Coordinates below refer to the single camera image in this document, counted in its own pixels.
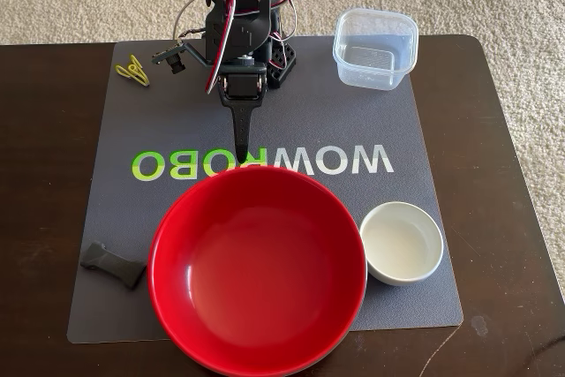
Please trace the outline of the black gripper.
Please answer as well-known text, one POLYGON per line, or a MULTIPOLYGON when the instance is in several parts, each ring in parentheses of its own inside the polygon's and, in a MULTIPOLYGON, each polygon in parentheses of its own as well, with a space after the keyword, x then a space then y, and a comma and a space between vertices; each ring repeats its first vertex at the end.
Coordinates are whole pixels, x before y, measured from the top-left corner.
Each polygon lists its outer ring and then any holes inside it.
POLYGON ((252 112, 261 106, 267 92, 267 67, 262 62, 241 61, 219 68, 219 95, 222 105, 231 111, 237 161, 244 163, 248 154, 252 112))

